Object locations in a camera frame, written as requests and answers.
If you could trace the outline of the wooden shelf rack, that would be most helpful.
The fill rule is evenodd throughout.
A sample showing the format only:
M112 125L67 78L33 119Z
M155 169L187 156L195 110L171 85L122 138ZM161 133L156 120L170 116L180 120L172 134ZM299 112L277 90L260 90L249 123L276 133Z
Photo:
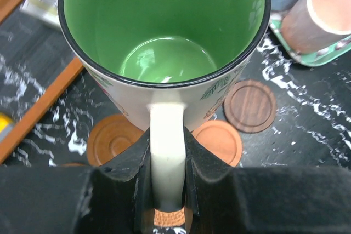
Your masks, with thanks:
M72 58L59 30L16 8L1 23L1 112L20 121ZM77 135L77 112L67 93L9 155L5 166L56 166L67 162L71 153L84 153L85 142Z

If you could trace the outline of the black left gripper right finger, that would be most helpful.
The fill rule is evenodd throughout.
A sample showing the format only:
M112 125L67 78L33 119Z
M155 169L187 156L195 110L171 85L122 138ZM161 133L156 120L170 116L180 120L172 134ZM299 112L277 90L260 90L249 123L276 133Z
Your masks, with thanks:
M350 233L350 171L234 168L184 132L187 233Z

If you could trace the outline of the brown ridged wooden saucer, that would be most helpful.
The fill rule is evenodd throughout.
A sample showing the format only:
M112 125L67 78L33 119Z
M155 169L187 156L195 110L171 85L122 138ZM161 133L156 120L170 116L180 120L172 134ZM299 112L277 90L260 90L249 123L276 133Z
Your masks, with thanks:
M65 163L61 165L62 167L80 167L80 166L85 166L84 163L78 163L78 162L70 162L70 163Z

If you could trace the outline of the dark walnut coaster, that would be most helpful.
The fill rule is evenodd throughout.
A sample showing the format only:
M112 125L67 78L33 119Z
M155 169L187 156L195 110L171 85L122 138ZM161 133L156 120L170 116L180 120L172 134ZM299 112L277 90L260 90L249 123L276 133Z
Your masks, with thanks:
M276 110L276 96L264 83L247 79L237 82L223 103L227 121L244 133L259 133L271 126Z

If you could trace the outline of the green floral tray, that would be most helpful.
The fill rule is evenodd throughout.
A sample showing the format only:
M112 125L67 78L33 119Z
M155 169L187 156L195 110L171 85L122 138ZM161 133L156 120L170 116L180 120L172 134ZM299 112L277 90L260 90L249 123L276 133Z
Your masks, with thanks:
M340 57L344 53L350 51L350 36L332 44L322 50L314 53L302 54L293 50L285 41L281 34L281 22L287 12L272 12L270 16L270 29L274 33L275 37L279 40L283 48L289 54L289 56L297 63L308 66L318 67L325 65L334 59Z

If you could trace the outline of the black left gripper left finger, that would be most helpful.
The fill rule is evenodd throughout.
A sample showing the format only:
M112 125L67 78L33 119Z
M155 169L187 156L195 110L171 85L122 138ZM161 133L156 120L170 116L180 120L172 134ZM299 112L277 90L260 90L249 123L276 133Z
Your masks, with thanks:
M101 167L2 167L1 233L152 233L149 133Z

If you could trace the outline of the green mug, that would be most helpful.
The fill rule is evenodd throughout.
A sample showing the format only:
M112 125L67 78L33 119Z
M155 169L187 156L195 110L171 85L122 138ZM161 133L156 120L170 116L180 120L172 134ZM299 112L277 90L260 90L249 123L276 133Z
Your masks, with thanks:
M270 0L58 0L63 35L150 132L154 207L184 205L185 135L211 118L262 40Z

